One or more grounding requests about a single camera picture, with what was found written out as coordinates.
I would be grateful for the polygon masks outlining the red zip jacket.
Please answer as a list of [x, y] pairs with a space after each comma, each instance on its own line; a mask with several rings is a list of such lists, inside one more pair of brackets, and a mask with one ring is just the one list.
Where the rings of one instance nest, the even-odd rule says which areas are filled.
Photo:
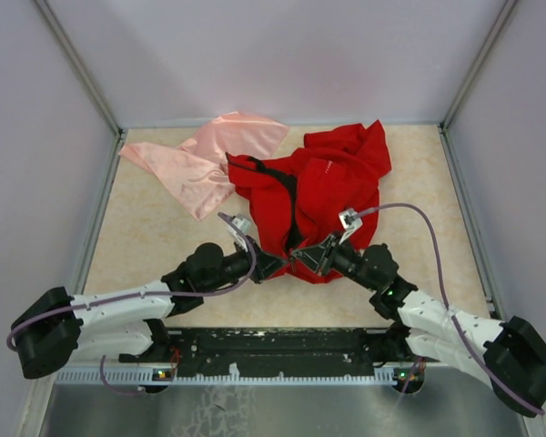
[[384, 127], [346, 125], [307, 133], [284, 158], [228, 155], [228, 177], [248, 200], [260, 247], [288, 259], [342, 225], [339, 213], [379, 204], [379, 182], [392, 170]]

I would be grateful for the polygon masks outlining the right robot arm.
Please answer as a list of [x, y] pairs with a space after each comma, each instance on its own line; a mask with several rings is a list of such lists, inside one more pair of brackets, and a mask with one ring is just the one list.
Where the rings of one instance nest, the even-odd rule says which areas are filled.
[[400, 276], [385, 244], [358, 251], [333, 234], [292, 257], [319, 276], [337, 272], [371, 291], [374, 310], [405, 327], [388, 338], [395, 358], [440, 361], [483, 382], [518, 414], [544, 413], [546, 341], [525, 319], [489, 319], [445, 305]]

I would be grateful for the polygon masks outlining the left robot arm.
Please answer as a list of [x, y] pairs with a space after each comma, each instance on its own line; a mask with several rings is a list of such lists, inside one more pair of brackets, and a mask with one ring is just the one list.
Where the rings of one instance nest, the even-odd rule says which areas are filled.
[[161, 279], [101, 296], [45, 292], [11, 326], [7, 344], [23, 376], [35, 380], [65, 367], [107, 357], [125, 363], [163, 360], [171, 350], [165, 319], [202, 305], [247, 280], [272, 278], [287, 266], [255, 241], [224, 254], [215, 243], [200, 245]]

